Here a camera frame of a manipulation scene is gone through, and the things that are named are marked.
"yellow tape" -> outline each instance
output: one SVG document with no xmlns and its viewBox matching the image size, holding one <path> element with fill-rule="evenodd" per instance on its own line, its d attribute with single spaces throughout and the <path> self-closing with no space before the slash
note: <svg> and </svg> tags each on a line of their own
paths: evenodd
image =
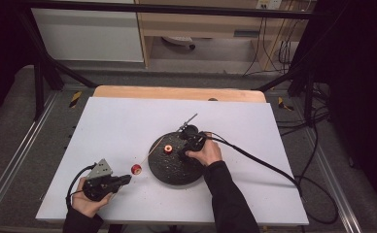
<svg viewBox="0 0 377 233">
<path fill-rule="evenodd" d="M 73 98 L 71 99 L 71 102 L 70 102 L 70 106 L 68 106 L 69 108 L 73 109 L 76 107 L 77 105 L 77 102 L 79 101 L 80 99 L 80 96 L 82 95 L 82 92 L 81 91 L 77 91 Z"/>
</svg>

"black controller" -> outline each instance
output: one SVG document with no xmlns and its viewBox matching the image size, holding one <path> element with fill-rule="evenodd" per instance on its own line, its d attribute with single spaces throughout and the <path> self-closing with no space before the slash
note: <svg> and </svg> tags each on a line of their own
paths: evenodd
<svg viewBox="0 0 377 233">
<path fill-rule="evenodd" d="M 101 201 L 110 192 L 117 193 L 123 185 L 129 184 L 130 175 L 122 177 L 105 176 L 85 182 L 83 192 L 91 201 Z"/>
<path fill-rule="evenodd" d="M 123 185 L 129 184 L 130 175 L 112 177 L 113 170 L 105 159 L 95 164 L 91 172 L 86 176 L 83 192 L 91 201 L 101 201 L 110 192 L 117 193 Z"/>
<path fill-rule="evenodd" d="M 207 135 L 204 132 L 198 132 L 197 127 L 190 124 L 183 129 L 179 137 L 186 140 L 185 146 L 178 151 L 178 155 L 185 159 L 187 158 L 186 151 L 201 151 L 203 149 Z"/>
</svg>

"hand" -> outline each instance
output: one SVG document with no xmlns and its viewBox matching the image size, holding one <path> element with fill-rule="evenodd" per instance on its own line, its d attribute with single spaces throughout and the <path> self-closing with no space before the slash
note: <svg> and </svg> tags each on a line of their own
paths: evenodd
<svg viewBox="0 0 377 233">
<path fill-rule="evenodd" d="M 219 145 L 211 139 L 207 139 L 204 143 L 204 147 L 201 151 L 186 151 L 188 157 L 196 158 L 201 164 L 209 166 L 210 164 L 223 160 L 222 152 L 220 151 Z"/>
<path fill-rule="evenodd" d="M 73 209 L 82 213 L 85 216 L 93 218 L 97 214 L 101 207 L 107 205 L 112 197 L 113 193 L 107 194 L 101 201 L 95 202 L 89 200 L 82 192 L 83 185 L 86 178 L 80 178 L 79 185 L 77 186 L 77 193 L 73 195 Z"/>
</svg>

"white tabletop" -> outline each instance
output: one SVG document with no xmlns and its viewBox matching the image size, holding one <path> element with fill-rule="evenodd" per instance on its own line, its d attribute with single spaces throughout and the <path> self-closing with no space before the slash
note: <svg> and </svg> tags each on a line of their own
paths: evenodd
<svg viewBox="0 0 377 233">
<path fill-rule="evenodd" d="M 198 116 L 191 124 L 200 130 L 215 132 L 292 176 L 269 104 L 91 97 L 36 218 L 63 221 L 67 213 L 64 198 L 78 172 L 105 158 L 114 176 L 130 174 L 131 166 L 144 160 L 156 139 L 176 131 L 194 114 Z M 226 145 L 220 147 L 259 224 L 308 224 L 298 191 L 289 180 Z M 152 174 L 147 160 L 142 168 L 143 172 L 133 176 L 100 210 L 106 222 L 214 222 L 212 197 L 203 178 L 172 186 Z"/>
</svg>

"black round base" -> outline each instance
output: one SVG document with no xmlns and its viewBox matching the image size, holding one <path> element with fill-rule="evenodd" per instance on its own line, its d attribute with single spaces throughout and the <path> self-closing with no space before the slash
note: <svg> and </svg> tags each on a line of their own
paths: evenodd
<svg viewBox="0 0 377 233">
<path fill-rule="evenodd" d="M 178 154 L 186 143 L 179 138 L 180 133 L 165 134 L 158 146 L 149 156 L 149 167 L 153 174 L 161 181 L 171 185 L 185 185 L 197 181 L 202 175 L 204 166 L 195 158 Z M 155 147 L 158 138 L 150 148 Z M 167 154 L 164 147 L 170 145 L 171 153 Z"/>
</svg>

